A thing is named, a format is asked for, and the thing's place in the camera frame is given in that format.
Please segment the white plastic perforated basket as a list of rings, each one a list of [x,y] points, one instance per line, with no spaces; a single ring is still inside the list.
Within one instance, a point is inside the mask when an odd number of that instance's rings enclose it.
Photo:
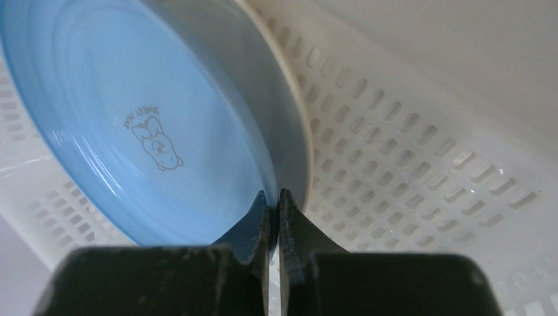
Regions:
[[[353,25],[377,1],[247,2],[307,114],[299,210],[348,251],[313,256],[319,315],[556,315],[557,104],[498,105],[413,66]],[[282,315],[279,199],[267,315]],[[127,237],[54,156],[2,45],[1,214],[53,272],[35,315],[215,315],[219,238]]]

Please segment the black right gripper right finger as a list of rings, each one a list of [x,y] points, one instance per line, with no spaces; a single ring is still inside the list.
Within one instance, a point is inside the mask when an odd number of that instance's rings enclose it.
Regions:
[[[309,220],[285,188],[278,204],[278,251],[282,315],[319,315],[313,256],[348,251]]]

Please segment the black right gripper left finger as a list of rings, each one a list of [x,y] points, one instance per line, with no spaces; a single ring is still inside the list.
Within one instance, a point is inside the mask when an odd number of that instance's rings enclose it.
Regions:
[[[219,254],[215,315],[267,315],[270,208],[264,192],[214,246]]]

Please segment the cream round plate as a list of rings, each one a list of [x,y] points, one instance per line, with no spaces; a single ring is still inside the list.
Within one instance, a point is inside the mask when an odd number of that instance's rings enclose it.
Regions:
[[[149,1],[187,57],[157,79],[165,130],[195,197],[247,208],[259,191],[307,201],[309,123],[288,63],[247,1]]]

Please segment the blue round plate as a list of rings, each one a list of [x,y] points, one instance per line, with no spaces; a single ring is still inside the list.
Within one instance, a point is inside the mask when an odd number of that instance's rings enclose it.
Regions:
[[[259,192],[276,205],[244,97],[154,1],[2,1],[1,45],[54,156],[135,243],[210,244]]]

